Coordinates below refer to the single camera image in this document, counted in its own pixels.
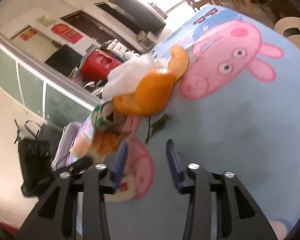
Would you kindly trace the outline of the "red plastic drawer cabinet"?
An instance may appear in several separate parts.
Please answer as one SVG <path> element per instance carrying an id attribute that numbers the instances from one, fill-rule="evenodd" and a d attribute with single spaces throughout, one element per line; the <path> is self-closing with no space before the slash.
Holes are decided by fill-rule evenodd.
<path id="1" fill-rule="evenodd" d="M 108 77 L 109 73 L 122 62 L 101 50 L 92 52 L 80 68 L 80 75 L 85 81 L 99 81 Z"/>

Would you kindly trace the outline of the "blue cartoon pig tablecloth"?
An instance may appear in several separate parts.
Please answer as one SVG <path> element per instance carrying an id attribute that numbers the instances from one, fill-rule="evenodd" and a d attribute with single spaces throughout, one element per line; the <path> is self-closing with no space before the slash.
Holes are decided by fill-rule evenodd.
<path id="1" fill-rule="evenodd" d="M 266 217 L 300 239 L 300 50 L 262 23 L 207 5 L 152 55 L 183 46 L 191 59 L 159 120 L 129 118 L 128 174 L 134 198 L 106 203 L 111 239 L 181 239 L 188 197 L 174 188 L 165 154 L 173 140 L 184 164 L 232 171 Z"/>

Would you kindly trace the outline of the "red wall calendar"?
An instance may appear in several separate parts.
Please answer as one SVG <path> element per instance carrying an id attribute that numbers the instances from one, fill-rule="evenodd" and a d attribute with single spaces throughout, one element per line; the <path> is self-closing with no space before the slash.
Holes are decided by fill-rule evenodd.
<path id="1" fill-rule="evenodd" d="M 53 33 L 61 36 L 63 39 L 67 40 L 71 44 L 76 44 L 83 38 L 82 34 L 63 23 L 53 25 L 51 27 L 51 30 Z"/>

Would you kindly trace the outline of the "beige trash bin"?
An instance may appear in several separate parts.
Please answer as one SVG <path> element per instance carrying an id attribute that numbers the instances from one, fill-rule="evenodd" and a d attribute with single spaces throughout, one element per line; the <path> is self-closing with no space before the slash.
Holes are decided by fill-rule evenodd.
<path id="1" fill-rule="evenodd" d="M 285 17 L 277 21 L 274 30 L 300 49 L 300 18 Z"/>

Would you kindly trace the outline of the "green snack wrapper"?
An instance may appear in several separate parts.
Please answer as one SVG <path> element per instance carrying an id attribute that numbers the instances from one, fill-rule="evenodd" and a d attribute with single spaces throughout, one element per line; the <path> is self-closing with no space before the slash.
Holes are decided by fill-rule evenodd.
<path id="1" fill-rule="evenodd" d="M 112 102 L 98 105 L 91 114 L 94 128 L 101 126 L 118 126 L 122 122 L 122 115 L 115 109 Z"/>

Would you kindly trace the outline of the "red white crushed carton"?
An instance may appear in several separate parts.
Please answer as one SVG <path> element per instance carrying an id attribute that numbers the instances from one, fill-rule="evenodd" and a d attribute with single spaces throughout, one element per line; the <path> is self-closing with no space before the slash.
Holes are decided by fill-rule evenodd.
<path id="1" fill-rule="evenodd" d="M 121 202 L 134 198 L 136 194 L 135 180 L 131 174 L 125 174 L 115 194 L 105 194 L 104 200 L 109 203 Z"/>

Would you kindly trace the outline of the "dark refrigerator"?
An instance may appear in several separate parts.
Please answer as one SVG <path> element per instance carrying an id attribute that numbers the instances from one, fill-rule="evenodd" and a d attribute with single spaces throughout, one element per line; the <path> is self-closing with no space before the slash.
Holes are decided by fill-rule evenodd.
<path id="1" fill-rule="evenodd" d="M 142 0 L 109 0 L 130 15 L 144 32 L 157 33 L 165 27 L 164 18 L 147 2 Z"/>

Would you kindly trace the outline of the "white crumpled tissue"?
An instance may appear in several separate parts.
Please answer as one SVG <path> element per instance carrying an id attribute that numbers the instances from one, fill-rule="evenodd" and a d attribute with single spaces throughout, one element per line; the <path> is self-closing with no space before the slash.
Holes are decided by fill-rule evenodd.
<path id="1" fill-rule="evenodd" d="M 140 81 L 151 70 L 167 68 L 169 58 L 153 58 L 149 55 L 134 56 L 110 71 L 107 76 L 102 99 L 134 93 Z"/>

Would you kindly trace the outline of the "white storage crate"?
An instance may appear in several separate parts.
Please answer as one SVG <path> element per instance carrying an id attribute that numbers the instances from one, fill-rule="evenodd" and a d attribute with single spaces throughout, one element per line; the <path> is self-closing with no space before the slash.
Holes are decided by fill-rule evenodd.
<path id="1" fill-rule="evenodd" d="M 140 31 L 137 35 L 137 40 L 139 44 L 145 50 L 151 50 L 157 42 L 157 37 L 151 32 L 145 33 L 143 30 Z"/>

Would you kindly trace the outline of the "peach plastic bag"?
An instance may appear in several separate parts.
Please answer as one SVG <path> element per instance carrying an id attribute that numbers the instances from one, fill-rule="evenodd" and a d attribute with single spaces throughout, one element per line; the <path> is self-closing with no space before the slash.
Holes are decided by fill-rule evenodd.
<path id="1" fill-rule="evenodd" d="M 74 140 L 74 144 L 70 148 L 70 153 L 78 159 L 87 155 L 92 144 L 93 135 L 93 125 L 91 122 L 88 122 L 80 129 L 78 136 Z"/>

